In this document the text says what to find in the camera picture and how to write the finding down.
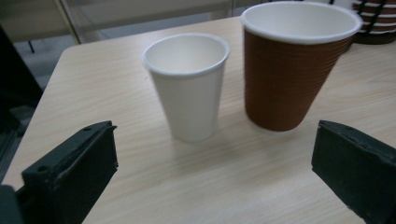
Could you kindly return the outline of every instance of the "white paper cup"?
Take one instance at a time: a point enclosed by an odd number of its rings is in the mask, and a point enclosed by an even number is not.
[[[146,49],[150,71],[172,135],[199,142],[217,128],[228,43],[215,35],[188,33],[162,39]]]

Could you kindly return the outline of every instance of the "wooden table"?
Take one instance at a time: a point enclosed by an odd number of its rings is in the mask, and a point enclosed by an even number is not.
[[[174,140],[143,50],[163,37],[225,38],[219,128],[201,144]],[[120,168],[85,223],[363,223],[311,171],[320,119],[396,147],[396,44],[353,45],[300,126],[257,128],[245,114],[239,18],[127,36],[68,49],[49,81],[4,184],[79,129],[112,120]]]

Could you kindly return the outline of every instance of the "light wood tabletop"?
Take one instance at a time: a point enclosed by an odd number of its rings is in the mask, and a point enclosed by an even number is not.
[[[244,109],[239,18],[67,49],[3,184],[85,126],[112,120],[120,163],[84,223],[364,223],[312,172],[318,122],[343,123],[396,147],[396,43],[352,45],[304,121],[272,133]],[[172,138],[141,55],[169,35],[201,32],[231,45],[219,127],[200,144]]]

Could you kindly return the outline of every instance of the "brown paper cup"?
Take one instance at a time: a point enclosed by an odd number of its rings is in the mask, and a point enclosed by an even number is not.
[[[286,12],[295,13],[290,17],[294,21],[278,20]],[[340,22],[340,16],[348,25],[337,30],[338,25],[332,23]],[[242,22],[247,116],[260,127],[278,132],[294,129],[302,122],[338,58],[361,27],[360,18],[347,9],[301,2],[250,8],[244,12]],[[286,22],[294,27],[288,28],[283,24]],[[327,23],[332,32],[318,27]]]

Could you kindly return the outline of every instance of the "floor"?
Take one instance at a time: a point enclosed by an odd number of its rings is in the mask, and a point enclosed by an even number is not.
[[[207,14],[199,14],[163,21],[151,21],[134,25],[127,25],[115,28],[100,30],[101,40],[112,39],[127,35],[136,35],[149,31],[155,31],[175,26],[193,24],[196,22],[207,21]],[[71,35],[56,36],[45,39],[32,40],[31,45],[34,52],[29,46],[29,42],[14,43],[18,53],[22,56],[40,87],[44,90],[50,80],[56,63],[62,52],[75,44]]]

